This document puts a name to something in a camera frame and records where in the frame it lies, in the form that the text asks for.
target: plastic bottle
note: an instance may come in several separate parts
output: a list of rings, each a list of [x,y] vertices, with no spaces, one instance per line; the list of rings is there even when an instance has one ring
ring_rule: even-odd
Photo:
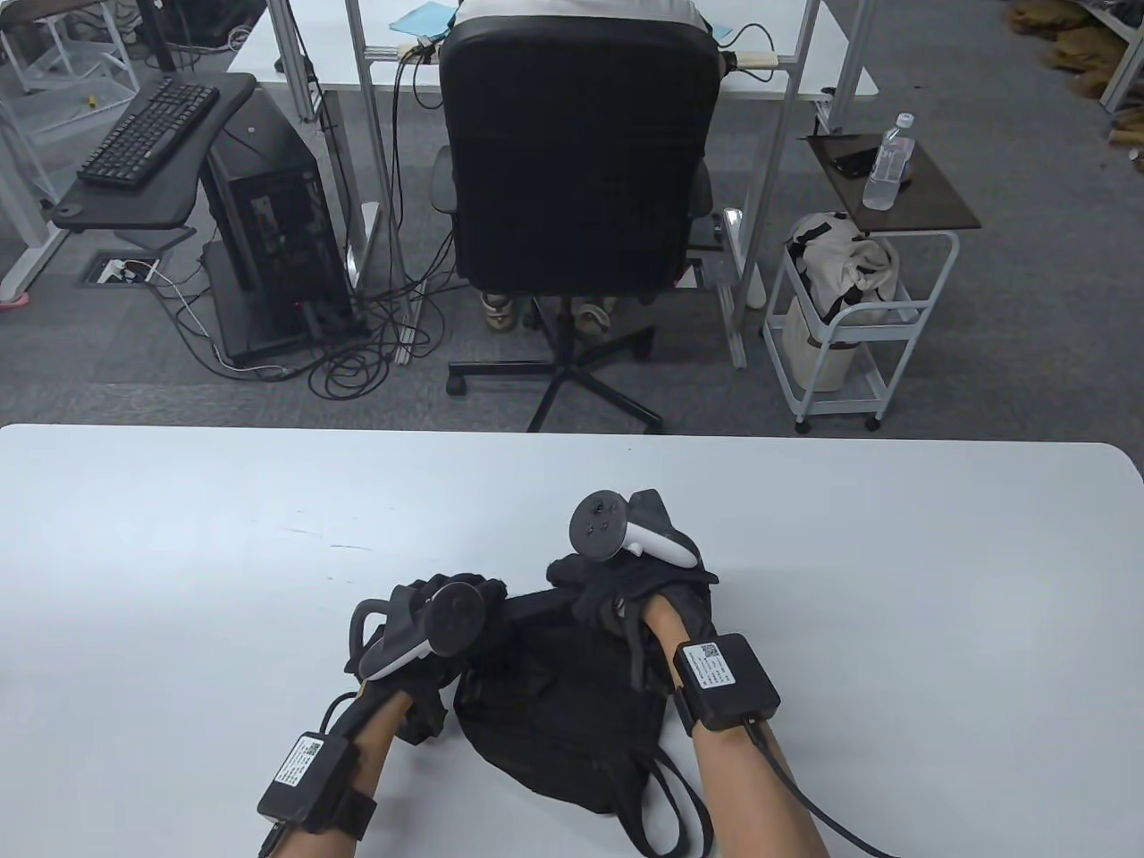
[[[901,176],[906,172],[909,156],[914,153],[914,141],[912,137],[905,136],[904,132],[913,124],[913,113],[900,113],[897,125],[882,136],[882,145],[877,150],[874,169],[869,173],[866,190],[861,196],[861,204],[866,208],[885,212],[898,198]]]

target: smartphone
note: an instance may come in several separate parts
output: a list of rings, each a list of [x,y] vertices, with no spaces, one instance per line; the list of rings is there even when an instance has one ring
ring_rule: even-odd
[[[877,146],[864,149],[860,152],[851,152],[834,158],[831,165],[847,178],[865,178],[874,169],[874,161],[877,159]]]

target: qr code label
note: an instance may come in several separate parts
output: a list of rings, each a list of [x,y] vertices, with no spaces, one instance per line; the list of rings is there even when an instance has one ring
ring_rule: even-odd
[[[699,681],[701,689],[715,689],[720,685],[734,685],[734,674],[728,667],[718,644],[696,644],[684,646],[683,654],[691,665],[691,670]]]
[[[291,787],[301,784],[302,776],[309,770],[310,763],[313,762],[324,744],[321,739],[315,739],[312,736],[303,736],[299,739],[294,744],[294,749],[286,757],[286,762],[275,776],[275,782]]]

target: caster wheel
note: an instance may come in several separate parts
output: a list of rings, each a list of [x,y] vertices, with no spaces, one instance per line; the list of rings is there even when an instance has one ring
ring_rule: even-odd
[[[641,336],[636,340],[635,344],[631,347],[631,357],[636,360],[646,360],[651,357],[651,347],[656,341],[653,334],[648,334],[646,336]]]

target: wrist module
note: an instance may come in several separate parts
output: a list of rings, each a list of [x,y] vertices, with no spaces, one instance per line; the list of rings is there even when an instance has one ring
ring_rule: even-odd
[[[675,707],[688,736],[697,722],[717,732],[766,721],[779,708],[779,692],[742,635],[689,641],[672,661],[683,683]]]
[[[259,813],[311,834],[333,828],[362,840],[378,804],[351,785],[359,753],[344,737],[302,733],[263,793]]]

